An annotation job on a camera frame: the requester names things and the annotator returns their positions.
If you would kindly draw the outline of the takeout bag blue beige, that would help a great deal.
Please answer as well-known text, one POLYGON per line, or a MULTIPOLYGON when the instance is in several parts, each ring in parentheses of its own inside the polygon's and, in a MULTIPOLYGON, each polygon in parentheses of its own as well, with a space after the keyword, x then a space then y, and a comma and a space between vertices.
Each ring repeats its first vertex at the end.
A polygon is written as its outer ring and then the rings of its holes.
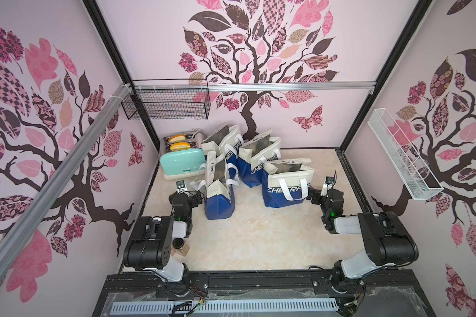
POLYGON ((238 174, 242 182, 250 187, 260 186, 263 168, 267 161, 281 159, 281 137, 272 135, 269 129, 255 136, 239 148, 238 174))
POLYGON ((309 195, 314 169, 310 158, 267 161, 263 166, 262 195, 266 207, 283 208, 303 203, 309 195))
POLYGON ((206 162, 200 165, 197 177, 190 185, 203 192, 205 215, 208 220, 230 218, 235 211, 234 187, 239 186, 237 175, 230 172, 237 167, 227 162, 226 155, 217 155, 215 151, 207 152, 206 162))

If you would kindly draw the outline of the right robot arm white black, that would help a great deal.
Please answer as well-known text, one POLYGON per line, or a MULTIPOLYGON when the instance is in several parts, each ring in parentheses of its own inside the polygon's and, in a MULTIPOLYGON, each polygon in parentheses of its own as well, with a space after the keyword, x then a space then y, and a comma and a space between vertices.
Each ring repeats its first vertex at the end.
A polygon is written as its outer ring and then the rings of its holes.
POLYGON ((308 189, 313 205, 322 211, 325 229, 333 235, 360 235, 364 248, 331 270, 329 283, 337 293, 345 293, 342 283, 362 279, 388 267, 403 267, 417 261, 419 249, 399 217, 391 211, 343 214, 343 192, 335 189, 308 189))

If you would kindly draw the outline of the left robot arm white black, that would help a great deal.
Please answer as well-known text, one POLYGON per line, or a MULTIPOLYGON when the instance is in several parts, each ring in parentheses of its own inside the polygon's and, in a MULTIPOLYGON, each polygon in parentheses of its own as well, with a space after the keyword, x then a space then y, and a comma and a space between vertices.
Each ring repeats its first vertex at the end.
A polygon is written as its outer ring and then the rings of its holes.
POLYGON ((169 196, 172 215, 139 217, 123 254, 123 266, 153 273, 181 296, 190 290, 189 269, 171 257, 174 240, 185 240, 193 229, 193 208, 203 203, 200 191, 178 190, 169 196))

